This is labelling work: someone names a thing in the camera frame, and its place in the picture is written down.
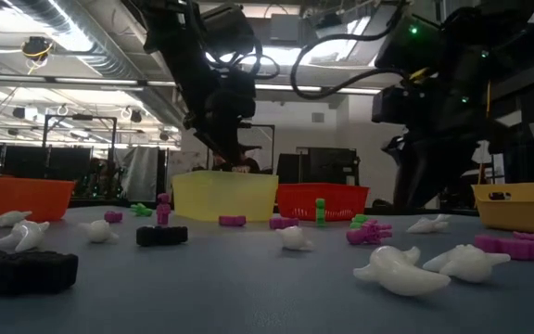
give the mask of orange bin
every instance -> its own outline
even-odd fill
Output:
[[[0,177],[0,214],[31,211],[34,222],[60,220],[70,204],[74,182]]]

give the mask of green building block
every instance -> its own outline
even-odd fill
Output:
[[[135,217],[149,217],[154,213],[153,210],[146,208],[142,203],[132,205],[131,212],[135,213]]]
[[[356,214],[355,217],[351,220],[352,222],[366,223],[368,221],[368,216],[365,214]]]
[[[324,199],[316,199],[316,209],[324,209]]]
[[[325,212],[324,212],[324,199],[316,199],[316,225],[324,227],[325,225]]]

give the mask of person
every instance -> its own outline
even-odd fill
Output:
[[[244,153],[240,153],[240,160],[242,162],[238,166],[227,162],[219,154],[213,152],[213,171],[222,172],[238,172],[238,173],[260,173],[261,168],[259,164],[252,158],[247,157]]]

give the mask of red basket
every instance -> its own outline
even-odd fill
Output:
[[[285,218],[316,219],[316,199],[324,199],[325,219],[329,222],[347,221],[363,213],[368,196],[367,187],[333,184],[279,185],[277,206]]]

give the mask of black toy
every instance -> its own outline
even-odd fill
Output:
[[[144,226],[137,228],[137,244],[142,247],[178,245],[188,240],[186,227]]]
[[[0,294],[59,293],[75,284],[78,257],[54,251],[0,251]]]

